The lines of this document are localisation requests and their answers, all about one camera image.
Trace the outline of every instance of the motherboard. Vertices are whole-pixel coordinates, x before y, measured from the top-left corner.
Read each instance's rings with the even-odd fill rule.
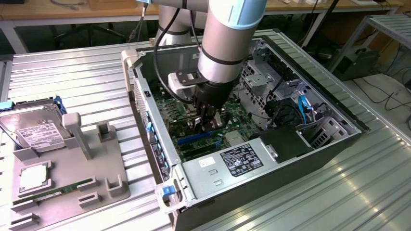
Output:
[[[154,97],[183,161],[243,143],[261,131],[235,93],[223,107],[222,117],[228,120],[226,127],[208,132],[198,132],[188,127],[188,122],[198,117],[191,104],[168,97],[163,89]]]

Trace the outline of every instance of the aluminum extrusion table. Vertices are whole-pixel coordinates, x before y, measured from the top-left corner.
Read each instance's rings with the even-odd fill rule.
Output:
[[[306,68],[371,128],[359,142],[318,171],[196,230],[407,230],[411,227],[411,149],[409,137],[378,115],[295,43],[261,31]],[[7,97],[19,101],[59,93],[90,129],[100,121],[118,128],[131,197],[44,230],[171,230],[159,211],[155,180],[126,95],[120,52],[148,43],[16,55],[6,65]],[[8,213],[11,142],[2,137],[0,216]],[[0,229],[7,228],[0,219]]]
[[[359,24],[351,38],[349,39],[339,55],[333,58],[333,61],[329,66],[329,70],[334,72],[338,67],[346,51],[353,47],[355,41],[361,37],[367,26],[373,26],[375,30],[389,35],[394,40],[403,44],[409,49],[411,49],[411,16],[405,14],[397,15],[370,15],[366,16],[362,23]],[[363,43],[367,47],[373,42],[378,33],[374,34]]]

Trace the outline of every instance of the circuit board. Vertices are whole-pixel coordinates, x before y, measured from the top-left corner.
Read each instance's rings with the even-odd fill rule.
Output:
[[[240,139],[249,140],[251,135],[259,132],[259,128],[249,116],[236,95],[232,95],[223,106],[224,114],[230,114],[227,126],[211,132],[195,132],[187,126],[187,121],[196,118],[196,110],[192,105],[183,104],[174,98],[155,95],[158,108],[164,124],[171,135],[174,146],[183,161],[199,158],[215,151],[231,147],[226,134],[238,131]]]

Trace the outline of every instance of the wooden table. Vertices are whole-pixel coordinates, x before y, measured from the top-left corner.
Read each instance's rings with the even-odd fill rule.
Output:
[[[402,3],[398,0],[389,0],[391,4],[390,13],[394,13]],[[326,11],[331,3],[318,4],[315,13],[319,13],[318,19],[313,25],[311,31],[306,38],[305,44],[309,43],[314,32],[325,18]],[[294,1],[286,4],[281,0],[269,0],[266,14],[302,14],[311,13],[314,5],[307,3],[295,3]],[[381,5],[359,6],[350,0],[341,0],[335,12],[353,11],[379,11]],[[159,7],[150,5],[144,20],[156,20]],[[100,10],[94,11],[88,5],[80,5],[79,10],[72,10],[51,3],[50,0],[26,0],[24,4],[7,4],[0,6],[0,28],[6,37],[15,49],[16,53],[27,53],[26,45],[16,33],[15,28],[19,26],[46,26],[46,25],[66,25],[84,23],[108,23],[138,21],[142,15],[142,3],[136,8],[122,10]]]
[[[0,4],[0,12],[3,12],[3,8],[4,8],[4,4]]]

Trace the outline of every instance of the warning label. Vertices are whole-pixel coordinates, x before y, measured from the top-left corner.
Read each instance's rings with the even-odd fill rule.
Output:
[[[18,133],[35,150],[64,142],[54,123],[19,129]]]
[[[265,166],[250,144],[222,153],[222,157],[234,177]]]

